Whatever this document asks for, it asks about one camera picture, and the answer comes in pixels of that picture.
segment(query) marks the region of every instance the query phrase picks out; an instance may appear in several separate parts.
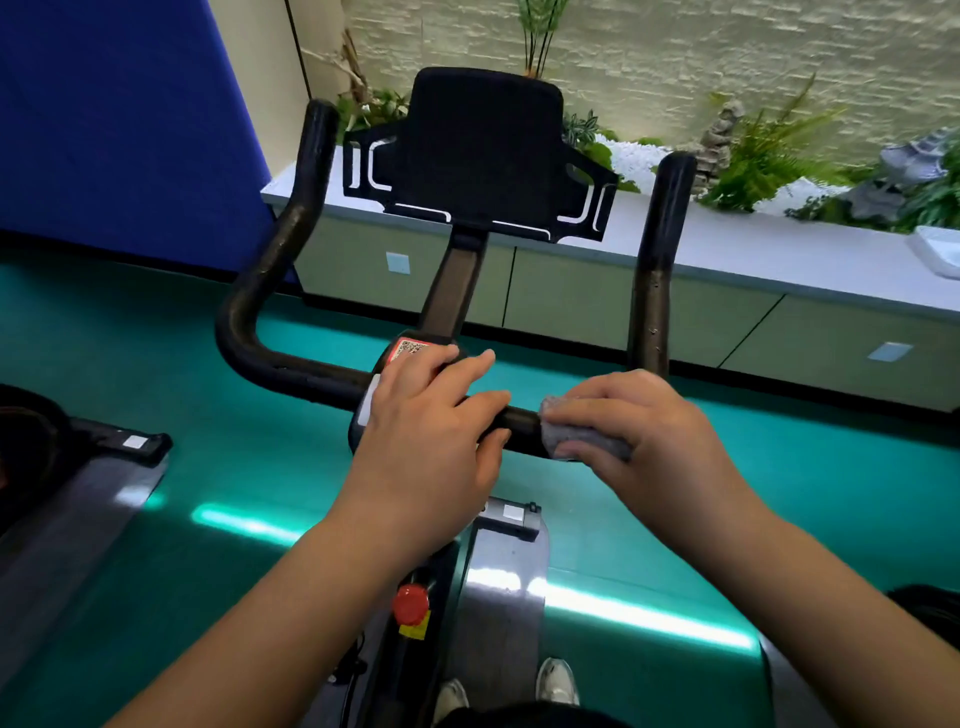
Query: exercise bike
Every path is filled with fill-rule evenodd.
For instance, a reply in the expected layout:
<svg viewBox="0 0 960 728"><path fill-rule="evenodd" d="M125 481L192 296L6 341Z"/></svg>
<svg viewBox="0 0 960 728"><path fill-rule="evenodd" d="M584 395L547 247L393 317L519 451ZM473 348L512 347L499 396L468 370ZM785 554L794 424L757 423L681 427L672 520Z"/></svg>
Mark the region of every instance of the exercise bike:
<svg viewBox="0 0 960 728"><path fill-rule="evenodd" d="M617 176L563 142L562 120L563 97L543 81L426 68L406 119L345 134L345 195L451 226L417 328L403 331L370 372L361 372L271 351L256 336L257 315L324 207L339 120L333 106L311 101L290 203L218 314L224 359L262 387L353 412L348 442L355 450L383 367L401 352L455 341L491 233L544 243L567 235L603 239ZM670 275L695 172L690 155L674 153L660 164L636 259L627 362L661 376ZM493 427L512 431L508 449L548 457L536 412L507 407ZM529 699L548 561L549 535L536 503L491 498L468 533L385 599L303 724L420 728L429 725L439 684L454 675L480 709ZM354 705L356 694L362 697Z"/></svg>

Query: forearm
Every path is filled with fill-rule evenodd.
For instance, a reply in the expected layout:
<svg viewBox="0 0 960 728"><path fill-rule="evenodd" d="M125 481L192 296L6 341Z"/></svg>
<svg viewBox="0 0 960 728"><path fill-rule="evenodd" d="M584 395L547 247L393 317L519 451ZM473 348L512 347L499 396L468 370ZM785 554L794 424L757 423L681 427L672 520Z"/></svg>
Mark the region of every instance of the forearm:
<svg viewBox="0 0 960 728"><path fill-rule="evenodd" d="M703 573L852 725L960 725L960 653L766 509Z"/></svg>
<svg viewBox="0 0 960 728"><path fill-rule="evenodd" d="M110 728L293 724L401 574L348 524L311 529Z"/></svg>

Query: hand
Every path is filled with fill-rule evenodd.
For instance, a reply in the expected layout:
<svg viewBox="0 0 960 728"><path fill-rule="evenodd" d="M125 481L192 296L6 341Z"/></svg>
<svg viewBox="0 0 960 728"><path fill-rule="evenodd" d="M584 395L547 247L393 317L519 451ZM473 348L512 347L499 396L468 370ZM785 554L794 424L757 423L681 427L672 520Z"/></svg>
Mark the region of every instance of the hand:
<svg viewBox="0 0 960 728"><path fill-rule="evenodd" d="M737 471L706 415L660 377L596 376L571 389L544 417L594 427L634 448L629 463L582 442L558 457L580 460L607 483L657 538L698 562L746 522L769 513Z"/></svg>
<svg viewBox="0 0 960 728"><path fill-rule="evenodd" d="M403 354L383 370L371 418L330 517L362 529L401 573L452 540L483 510L510 430L491 432L509 392L464 400L493 351L456 358L455 345Z"/></svg>

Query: shoe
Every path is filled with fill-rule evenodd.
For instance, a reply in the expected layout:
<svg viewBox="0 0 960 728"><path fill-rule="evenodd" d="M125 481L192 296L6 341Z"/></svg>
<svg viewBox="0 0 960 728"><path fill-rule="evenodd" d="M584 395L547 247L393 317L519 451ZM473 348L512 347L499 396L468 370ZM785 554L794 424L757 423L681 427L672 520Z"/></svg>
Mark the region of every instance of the shoe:
<svg viewBox="0 0 960 728"><path fill-rule="evenodd" d="M437 725L437 723L455 710L469 707L470 703L467 700L467 691L464 690L464 686L460 684L460 681L456 678L447 680L440 686L440 692L437 693L437 706L433 709L432 725Z"/></svg>
<svg viewBox="0 0 960 728"><path fill-rule="evenodd" d="M537 700L565 705L580 705L573 670L566 660L548 657L537 673Z"/></svg>

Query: cabinet door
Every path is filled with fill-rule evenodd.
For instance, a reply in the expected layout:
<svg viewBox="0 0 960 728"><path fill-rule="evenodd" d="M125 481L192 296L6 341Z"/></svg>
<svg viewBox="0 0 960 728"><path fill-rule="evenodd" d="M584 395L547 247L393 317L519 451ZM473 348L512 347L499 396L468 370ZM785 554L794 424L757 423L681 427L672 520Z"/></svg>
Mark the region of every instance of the cabinet door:
<svg viewBox="0 0 960 728"><path fill-rule="evenodd" d="M913 349L868 358L886 342ZM960 406L960 325L787 296L724 369L949 411Z"/></svg>
<svg viewBox="0 0 960 728"><path fill-rule="evenodd" d="M634 271L517 249L506 328L625 350ZM749 288L674 277L670 356L717 367L780 298Z"/></svg>
<svg viewBox="0 0 960 728"><path fill-rule="evenodd" d="M297 259L297 275L307 293L420 311L445 249L441 235L321 217ZM407 255L409 275L390 272L387 253ZM513 248L487 248L468 321L503 323L513 257Z"/></svg>

